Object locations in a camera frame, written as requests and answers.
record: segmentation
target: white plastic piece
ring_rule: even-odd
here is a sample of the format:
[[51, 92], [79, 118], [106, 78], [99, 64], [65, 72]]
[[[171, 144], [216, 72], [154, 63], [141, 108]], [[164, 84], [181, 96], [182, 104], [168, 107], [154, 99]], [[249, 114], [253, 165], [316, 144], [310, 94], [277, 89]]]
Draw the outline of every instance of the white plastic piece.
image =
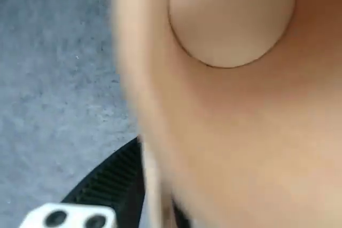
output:
[[[66, 218], [61, 224], [48, 225], [48, 217], [62, 211]], [[101, 228], [117, 228], [115, 211], [109, 207], [86, 206], [65, 203], [47, 203], [31, 211], [19, 226], [19, 228], [86, 228], [87, 222], [93, 217], [104, 217], [103, 226], [94, 226]]]

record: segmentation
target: black ribbed plastic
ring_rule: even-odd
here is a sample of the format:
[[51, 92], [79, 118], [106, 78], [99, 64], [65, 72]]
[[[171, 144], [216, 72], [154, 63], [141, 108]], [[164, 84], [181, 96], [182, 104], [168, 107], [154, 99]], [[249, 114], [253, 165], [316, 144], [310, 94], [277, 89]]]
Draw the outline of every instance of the black ribbed plastic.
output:
[[144, 196], [141, 145], [135, 138], [95, 168], [62, 202], [111, 207], [119, 228], [136, 228]]

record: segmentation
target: hole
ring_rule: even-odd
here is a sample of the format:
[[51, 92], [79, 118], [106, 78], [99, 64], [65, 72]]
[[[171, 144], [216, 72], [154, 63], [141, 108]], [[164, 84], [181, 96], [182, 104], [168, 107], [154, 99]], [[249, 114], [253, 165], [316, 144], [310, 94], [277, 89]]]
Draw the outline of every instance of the hole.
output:
[[101, 215], [96, 215], [90, 217], [85, 223], [85, 228], [102, 228], [106, 224], [106, 217]]
[[64, 211], [55, 211], [52, 212], [45, 220], [45, 225], [47, 227], [58, 227], [64, 223], [67, 214]]

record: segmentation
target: white block with holes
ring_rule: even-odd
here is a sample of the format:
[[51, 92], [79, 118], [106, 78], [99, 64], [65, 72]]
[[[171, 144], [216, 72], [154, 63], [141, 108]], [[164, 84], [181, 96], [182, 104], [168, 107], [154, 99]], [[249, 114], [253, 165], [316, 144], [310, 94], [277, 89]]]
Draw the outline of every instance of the white block with holes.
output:
[[47, 203], [25, 218], [19, 228], [117, 228], [109, 207]]

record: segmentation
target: gray carpet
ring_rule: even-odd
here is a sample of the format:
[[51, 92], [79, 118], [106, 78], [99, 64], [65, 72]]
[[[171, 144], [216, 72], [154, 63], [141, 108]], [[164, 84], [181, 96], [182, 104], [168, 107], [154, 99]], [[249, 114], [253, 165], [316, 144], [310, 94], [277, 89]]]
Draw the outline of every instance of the gray carpet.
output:
[[0, 0], [0, 220], [58, 202], [135, 137], [108, 0]]

